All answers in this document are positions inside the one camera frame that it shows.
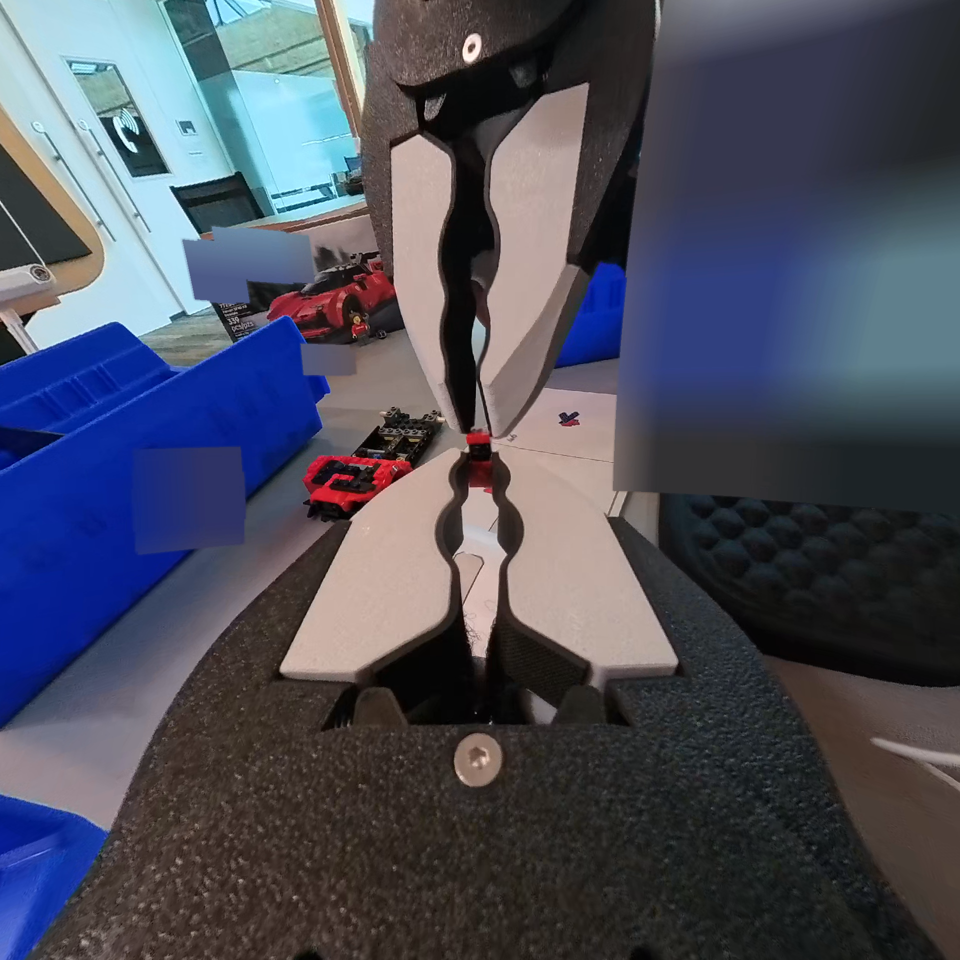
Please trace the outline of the black dimpled foam pad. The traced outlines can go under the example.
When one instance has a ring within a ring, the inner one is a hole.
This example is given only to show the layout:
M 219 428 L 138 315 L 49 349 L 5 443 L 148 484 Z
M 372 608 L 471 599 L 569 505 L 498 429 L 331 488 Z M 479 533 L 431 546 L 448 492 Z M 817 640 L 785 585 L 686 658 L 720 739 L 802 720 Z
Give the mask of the black dimpled foam pad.
M 764 654 L 959 684 L 957 516 L 661 494 L 658 545 Z

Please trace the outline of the lego set box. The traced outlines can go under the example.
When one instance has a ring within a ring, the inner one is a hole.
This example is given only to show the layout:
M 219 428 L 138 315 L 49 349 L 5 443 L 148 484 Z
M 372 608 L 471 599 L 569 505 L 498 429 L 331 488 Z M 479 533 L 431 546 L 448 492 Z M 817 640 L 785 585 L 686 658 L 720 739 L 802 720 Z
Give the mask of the lego set box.
M 246 302 L 212 303 L 232 342 L 282 318 L 291 319 L 307 343 L 350 344 L 403 329 L 379 251 L 318 246 L 314 262 L 318 270 L 310 283 L 248 281 Z

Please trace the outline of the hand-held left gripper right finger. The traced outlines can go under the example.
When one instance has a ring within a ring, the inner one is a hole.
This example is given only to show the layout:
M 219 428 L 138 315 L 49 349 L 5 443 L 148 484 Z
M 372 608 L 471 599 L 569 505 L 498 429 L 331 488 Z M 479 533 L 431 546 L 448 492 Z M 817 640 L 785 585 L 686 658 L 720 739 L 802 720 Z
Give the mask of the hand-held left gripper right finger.
M 518 451 L 494 459 L 497 537 L 506 554 L 498 612 L 585 663 L 590 682 L 675 674 L 678 656 L 606 513 Z

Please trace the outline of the wooden framed black board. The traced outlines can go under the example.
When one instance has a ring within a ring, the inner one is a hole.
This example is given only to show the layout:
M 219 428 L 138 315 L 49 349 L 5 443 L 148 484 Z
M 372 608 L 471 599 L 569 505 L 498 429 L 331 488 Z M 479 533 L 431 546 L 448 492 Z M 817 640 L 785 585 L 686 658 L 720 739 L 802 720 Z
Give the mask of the wooden framed black board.
M 6 110 L 1 111 L 1 145 L 1 269 L 39 263 L 55 277 L 54 292 L 2 304 L 30 313 L 97 281 L 105 250 L 90 215 Z

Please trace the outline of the lego instruction booklet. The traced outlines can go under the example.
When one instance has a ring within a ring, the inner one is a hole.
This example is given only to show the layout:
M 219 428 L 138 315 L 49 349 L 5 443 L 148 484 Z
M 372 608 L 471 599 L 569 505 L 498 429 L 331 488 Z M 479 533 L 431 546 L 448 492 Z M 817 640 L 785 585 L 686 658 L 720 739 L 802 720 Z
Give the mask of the lego instruction booklet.
M 657 540 L 659 502 L 653 494 L 614 490 L 616 397 L 609 392 L 545 389 L 508 438 L 495 449 L 537 463 L 569 481 L 605 514 L 630 520 Z M 474 658 L 486 656 L 496 616 L 498 570 L 504 558 L 497 539 L 498 509 L 490 493 L 474 488 L 462 507 L 462 609 Z

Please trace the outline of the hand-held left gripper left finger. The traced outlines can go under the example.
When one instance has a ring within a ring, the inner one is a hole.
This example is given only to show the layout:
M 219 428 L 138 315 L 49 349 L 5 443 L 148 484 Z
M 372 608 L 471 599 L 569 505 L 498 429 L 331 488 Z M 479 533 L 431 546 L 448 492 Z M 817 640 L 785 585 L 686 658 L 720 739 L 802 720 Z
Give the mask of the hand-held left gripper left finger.
M 461 451 L 446 450 L 355 515 L 282 660 L 283 677 L 357 683 L 453 621 L 459 575 L 440 531 L 460 464 Z

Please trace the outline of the black office chair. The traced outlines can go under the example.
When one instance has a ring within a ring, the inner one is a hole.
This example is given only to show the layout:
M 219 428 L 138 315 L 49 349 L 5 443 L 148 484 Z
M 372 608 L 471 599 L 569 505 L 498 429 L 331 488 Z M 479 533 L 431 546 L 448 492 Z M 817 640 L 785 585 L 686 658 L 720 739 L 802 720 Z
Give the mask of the black office chair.
M 239 226 L 267 215 L 239 171 L 201 183 L 171 186 L 170 190 L 200 235 L 212 233 L 215 227 Z

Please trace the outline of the white door with phone sign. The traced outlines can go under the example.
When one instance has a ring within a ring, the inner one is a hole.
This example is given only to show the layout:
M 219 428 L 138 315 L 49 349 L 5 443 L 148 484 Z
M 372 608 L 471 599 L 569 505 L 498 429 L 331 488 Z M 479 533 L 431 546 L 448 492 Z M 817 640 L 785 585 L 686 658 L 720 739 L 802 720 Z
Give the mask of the white door with phone sign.
M 195 234 L 172 188 L 190 184 L 191 160 L 137 62 L 126 54 L 79 46 L 44 57 L 50 79 L 83 144 L 119 195 L 156 259 L 175 258 Z

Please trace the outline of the blue plastic bin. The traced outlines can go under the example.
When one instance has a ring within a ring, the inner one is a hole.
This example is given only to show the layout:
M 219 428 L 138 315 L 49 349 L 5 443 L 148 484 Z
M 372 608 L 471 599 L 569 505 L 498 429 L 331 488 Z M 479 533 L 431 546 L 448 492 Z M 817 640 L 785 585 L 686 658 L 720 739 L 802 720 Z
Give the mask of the blue plastic bin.
M 600 263 L 558 354 L 557 369 L 618 358 L 625 292 L 623 269 Z

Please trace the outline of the small red lego brick assembly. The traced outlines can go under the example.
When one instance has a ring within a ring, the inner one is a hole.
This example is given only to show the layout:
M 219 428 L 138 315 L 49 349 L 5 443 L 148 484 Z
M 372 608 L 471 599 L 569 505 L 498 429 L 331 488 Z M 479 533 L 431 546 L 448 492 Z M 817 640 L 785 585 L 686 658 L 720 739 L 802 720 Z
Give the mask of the small red lego brick assembly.
M 493 493 L 493 444 L 489 430 L 474 427 L 466 434 L 467 481 L 471 489 Z

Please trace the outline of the red and black lego car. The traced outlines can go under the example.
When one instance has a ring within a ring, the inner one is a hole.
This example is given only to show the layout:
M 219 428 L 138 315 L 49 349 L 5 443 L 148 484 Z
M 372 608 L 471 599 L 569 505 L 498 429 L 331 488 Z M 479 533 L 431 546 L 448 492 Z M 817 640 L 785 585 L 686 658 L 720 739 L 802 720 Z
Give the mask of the red and black lego car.
M 357 511 L 392 484 L 411 474 L 439 434 L 438 411 L 420 417 L 391 407 L 351 455 L 322 455 L 303 478 L 309 519 L 335 522 Z

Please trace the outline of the large blue divided bin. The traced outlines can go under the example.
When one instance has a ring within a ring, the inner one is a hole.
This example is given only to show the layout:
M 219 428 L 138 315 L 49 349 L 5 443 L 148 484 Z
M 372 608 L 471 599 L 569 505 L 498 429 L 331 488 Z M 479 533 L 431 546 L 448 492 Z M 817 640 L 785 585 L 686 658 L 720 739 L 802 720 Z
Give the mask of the large blue divided bin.
M 112 322 L 2 366 L 2 723 L 188 551 L 243 542 L 322 427 L 304 345 L 283 318 L 179 369 Z

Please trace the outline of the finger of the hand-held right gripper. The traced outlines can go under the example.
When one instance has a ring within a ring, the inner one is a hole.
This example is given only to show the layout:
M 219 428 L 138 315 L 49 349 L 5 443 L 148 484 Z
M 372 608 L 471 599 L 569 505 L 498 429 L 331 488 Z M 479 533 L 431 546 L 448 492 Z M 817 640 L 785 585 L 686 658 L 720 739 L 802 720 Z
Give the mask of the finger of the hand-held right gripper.
M 457 174 L 452 150 L 427 133 L 390 149 L 393 286 L 438 409 L 457 431 L 475 425 L 476 296 L 471 263 L 454 214 Z
M 540 97 L 489 163 L 499 256 L 479 381 L 495 438 L 511 433 L 543 390 L 590 281 L 569 261 L 589 89 Z

